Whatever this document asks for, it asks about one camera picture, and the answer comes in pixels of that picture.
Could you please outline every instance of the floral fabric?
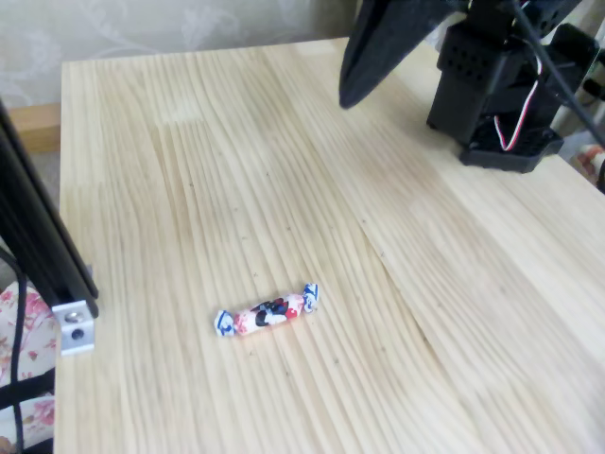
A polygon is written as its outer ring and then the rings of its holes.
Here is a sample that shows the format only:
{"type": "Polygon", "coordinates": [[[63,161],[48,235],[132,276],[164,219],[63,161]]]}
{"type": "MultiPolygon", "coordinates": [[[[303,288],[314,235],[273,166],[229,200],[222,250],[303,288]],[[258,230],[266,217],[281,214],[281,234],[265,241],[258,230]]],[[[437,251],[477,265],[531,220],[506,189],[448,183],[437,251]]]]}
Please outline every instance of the floral fabric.
{"type": "MultiPolygon", "coordinates": [[[[10,357],[17,318],[17,283],[0,293],[0,387],[10,383],[10,357]]],[[[26,319],[19,356],[19,379],[44,374],[55,367],[56,322],[40,294],[27,289],[26,319]]],[[[26,447],[53,436],[55,397],[51,394],[21,404],[26,447]]],[[[12,407],[0,410],[0,454],[14,450],[16,429],[12,407]]]]}

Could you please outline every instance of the pine wood surface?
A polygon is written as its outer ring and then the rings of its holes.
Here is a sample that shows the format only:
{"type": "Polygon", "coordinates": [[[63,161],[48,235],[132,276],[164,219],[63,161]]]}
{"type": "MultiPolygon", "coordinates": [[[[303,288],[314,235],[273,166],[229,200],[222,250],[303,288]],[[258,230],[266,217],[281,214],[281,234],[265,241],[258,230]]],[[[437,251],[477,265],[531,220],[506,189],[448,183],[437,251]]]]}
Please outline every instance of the pine wood surface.
{"type": "Polygon", "coordinates": [[[462,166],[422,44],[337,105],[345,41],[63,67],[61,215],[100,288],[56,449],[605,449],[605,198],[462,166]],[[212,321],[320,285],[249,337],[212,321]]]}

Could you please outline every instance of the black plastic bracket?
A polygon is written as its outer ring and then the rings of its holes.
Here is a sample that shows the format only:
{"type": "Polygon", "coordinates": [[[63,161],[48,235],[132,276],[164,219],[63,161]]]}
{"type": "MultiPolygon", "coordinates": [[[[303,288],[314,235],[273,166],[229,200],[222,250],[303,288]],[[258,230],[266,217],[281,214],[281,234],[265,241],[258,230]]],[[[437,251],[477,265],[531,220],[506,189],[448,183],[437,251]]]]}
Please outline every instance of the black plastic bracket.
{"type": "MultiPolygon", "coordinates": [[[[527,15],[544,36],[577,3],[531,2],[527,15]]],[[[593,38],[569,24],[559,26],[545,49],[572,91],[578,90],[599,53],[593,38]]],[[[474,2],[468,17],[448,28],[437,65],[442,75],[427,124],[462,145],[463,164],[525,173],[547,154],[559,152],[562,139],[550,124],[562,96],[546,71],[514,148],[501,148],[493,119],[498,116],[503,134],[511,137],[536,81],[537,63],[500,2],[474,2]]]]}

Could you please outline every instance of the white patterned wall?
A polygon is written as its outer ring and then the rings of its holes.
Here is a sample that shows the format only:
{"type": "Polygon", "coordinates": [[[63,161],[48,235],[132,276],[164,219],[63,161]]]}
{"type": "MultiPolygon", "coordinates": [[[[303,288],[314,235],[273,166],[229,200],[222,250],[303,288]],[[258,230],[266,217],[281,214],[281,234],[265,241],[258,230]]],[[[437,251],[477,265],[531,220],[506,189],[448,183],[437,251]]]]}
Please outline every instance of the white patterned wall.
{"type": "Polygon", "coordinates": [[[344,36],[356,0],[0,0],[0,97],[60,100],[62,61],[344,36]]]}

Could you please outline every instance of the wood grain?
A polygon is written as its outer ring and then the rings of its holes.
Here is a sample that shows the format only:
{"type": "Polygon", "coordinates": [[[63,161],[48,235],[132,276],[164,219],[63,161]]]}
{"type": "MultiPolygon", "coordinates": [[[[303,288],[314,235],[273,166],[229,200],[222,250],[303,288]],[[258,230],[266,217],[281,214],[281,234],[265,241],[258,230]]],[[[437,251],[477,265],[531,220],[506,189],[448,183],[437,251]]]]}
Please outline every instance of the wood grain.
{"type": "Polygon", "coordinates": [[[58,151],[61,146],[61,105],[43,104],[9,111],[10,120],[30,153],[58,151]]]}
{"type": "Polygon", "coordinates": [[[343,45],[64,66],[61,215],[102,296],[58,452],[603,449],[603,199],[557,159],[461,166],[427,46],[341,111],[343,45]],[[317,313],[216,337],[306,281],[317,313]]]}

